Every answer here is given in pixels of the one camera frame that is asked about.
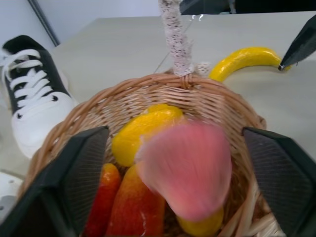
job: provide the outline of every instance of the table surface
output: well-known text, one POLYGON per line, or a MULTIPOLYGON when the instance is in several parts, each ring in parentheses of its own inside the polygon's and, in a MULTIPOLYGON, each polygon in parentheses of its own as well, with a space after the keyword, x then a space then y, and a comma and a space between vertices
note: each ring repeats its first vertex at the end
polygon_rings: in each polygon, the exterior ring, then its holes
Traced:
MULTIPOLYGON (((194 62, 216 64, 243 47, 264 46, 284 55, 316 12, 183 16, 194 40, 194 62)), ((158 17, 97 19, 55 48, 52 56, 83 102, 124 79, 162 72, 172 65, 158 17)), ((253 67, 235 72, 225 84, 267 120, 268 129, 294 138, 316 158, 316 55, 286 73, 253 67)), ((25 175, 29 160, 17 148, 10 112, 0 107, 0 169, 25 175)))

